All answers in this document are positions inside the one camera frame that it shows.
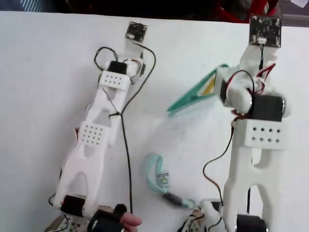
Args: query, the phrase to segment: white 3d-printed robot arm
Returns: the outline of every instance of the white 3d-printed robot arm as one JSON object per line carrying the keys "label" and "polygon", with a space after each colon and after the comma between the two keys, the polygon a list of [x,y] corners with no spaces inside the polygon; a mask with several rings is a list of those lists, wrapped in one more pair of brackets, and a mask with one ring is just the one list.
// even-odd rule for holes
{"label": "white 3d-printed robot arm", "polygon": [[[143,48],[135,44],[142,44],[146,29],[145,25],[131,22],[126,34],[125,55],[117,57],[116,61],[106,62],[102,67],[95,99],[80,125],[76,146],[62,167],[53,202],[55,208],[66,214],[90,219],[98,209],[104,157],[108,148],[115,144],[121,124],[121,116],[115,114],[122,113],[132,78],[141,76],[143,72]],[[70,189],[80,175],[86,180],[86,196]],[[68,196],[74,202],[64,210]]]}
{"label": "white 3d-printed robot arm", "polygon": [[[275,47],[263,47],[263,49],[264,67],[271,67],[277,58],[278,49]],[[289,134],[287,122],[281,119],[289,116],[292,109],[286,96],[271,86],[270,77],[267,83],[264,83],[265,76],[258,75],[261,51],[262,46],[249,45],[237,67],[220,67],[216,74],[214,92],[225,107],[231,107],[243,115],[240,120],[233,123],[230,170],[224,188],[224,205],[220,212],[227,232],[234,232],[237,228],[239,207],[248,189],[253,185],[257,185],[261,195],[262,220],[268,230],[277,232],[280,223],[279,180],[281,161]],[[239,70],[245,70],[249,74],[240,71],[234,76],[233,81],[230,81],[231,76]],[[253,94],[250,76],[254,83]],[[253,148],[261,149],[261,159],[256,165],[252,165]],[[206,202],[202,201],[201,207],[206,205]]]}

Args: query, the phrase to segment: light blue cable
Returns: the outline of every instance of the light blue cable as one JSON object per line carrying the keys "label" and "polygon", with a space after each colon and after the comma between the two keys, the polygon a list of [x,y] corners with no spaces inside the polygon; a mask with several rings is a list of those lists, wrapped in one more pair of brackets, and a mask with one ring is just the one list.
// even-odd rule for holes
{"label": "light blue cable", "polygon": [[175,201],[178,205],[181,205],[183,207],[194,209],[196,204],[195,201],[191,199],[183,199],[173,193],[170,193],[167,189],[167,187],[161,187],[158,185],[158,178],[156,179],[156,183],[152,181],[151,178],[151,169],[155,165],[155,175],[158,177],[159,174],[162,173],[162,165],[163,165],[163,158],[160,155],[151,154],[148,161],[147,161],[147,186],[152,191],[162,195],[165,199],[168,201],[175,203]]}

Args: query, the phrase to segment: perforated plate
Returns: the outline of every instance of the perforated plate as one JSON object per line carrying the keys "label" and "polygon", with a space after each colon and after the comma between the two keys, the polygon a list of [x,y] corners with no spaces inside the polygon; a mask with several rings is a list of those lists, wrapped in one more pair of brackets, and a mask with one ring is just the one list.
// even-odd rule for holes
{"label": "perforated plate", "polygon": [[287,135],[285,122],[245,119],[235,123],[235,142],[238,145],[284,150],[287,147]]}
{"label": "perforated plate", "polygon": [[79,140],[85,145],[97,146],[103,139],[106,127],[98,124],[82,122],[79,130]]}
{"label": "perforated plate", "polygon": [[192,217],[190,216],[186,223],[184,224],[183,226],[183,229],[182,229],[182,232],[189,232],[189,227],[190,227],[190,224],[192,223],[191,225],[191,228],[190,228],[190,232],[200,232],[201,231],[201,226],[199,225],[199,223],[197,221],[193,221],[195,219],[195,217]]}
{"label": "perforated plate", "polygon": [[126,91],[129,88],[130,84],[130,78],[127,75],[109,71],[103,71],[99,83],[99,85],[101,86],[118,88],[123,91]]}
{"label": "perforated plate", "polygon": [[[73,217],[67,216],[69,220],[68,228],[63,232],[86,232],[89,221],[75,220]],[[63,230],[67,226],[67,221],[63,219],[57,230]]]}

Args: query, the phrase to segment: small label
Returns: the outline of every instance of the small label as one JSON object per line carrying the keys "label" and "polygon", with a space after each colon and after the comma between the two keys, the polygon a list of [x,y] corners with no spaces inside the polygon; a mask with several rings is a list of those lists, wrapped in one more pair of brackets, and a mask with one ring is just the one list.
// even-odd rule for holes
{"label": "small label", "polygon": [[291,0],[291,2],[301,8],[304,8],[305,5],[308,3],[308,0]]}
{"label": "small label", "polygon": [[169,186],[169,173],[167,172],[160,173],[157,176],[157,183],[160,187],[168,187]]}

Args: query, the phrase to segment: robotic arm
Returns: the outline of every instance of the robotic arm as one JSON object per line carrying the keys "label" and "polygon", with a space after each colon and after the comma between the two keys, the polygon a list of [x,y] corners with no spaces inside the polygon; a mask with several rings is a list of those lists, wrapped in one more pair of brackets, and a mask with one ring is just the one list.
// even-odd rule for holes
{"label": "robotic arm", "polygon": [[[104,157],[109,147],[114,146],[121,123],[121,116],[117,113],[124,109],[134,78],[141,76],[145,68],[143,48],[136,44],[142,45],[146,30],[147,26],[130,22],[126,33],[125,54],[118,57],[112,49],[107,48],[114,52],[116,61],[107,61],[103,67],[96,63],[96,57],[105,47],[98,50],[95,63],[102,70],[98,90],[93,103],[87,107],[85,120],[78,130],[76,146],[62,168],[53,206],[73,217],[92,219],[89,231],[123,230],[119,220],[126,208],[117,205],[112,214],[98,210],[98,193],[104,171]],[[74,193],[70,188],[79,175],[86,180],[85,196]],[[102,223],[109,229],[99,230]]]}
{"label": "robotic arm", "polygon": [[[282,118],[292,111],[286,96],[269,82],[280,46],[281,20],[252,15],[250,45],[240,64],[217,70],[214,92],[238,116],[232,125],[230,171],[220,209],[227,232],[278,231],[281,161],[288,143],[288,125]],[[261,149],[256,165],[252,165],[253,148]],[[263,201],[262,218],[238,214],[253,185],[258,186]],[[209,211],[206,202],[201,206]]]}

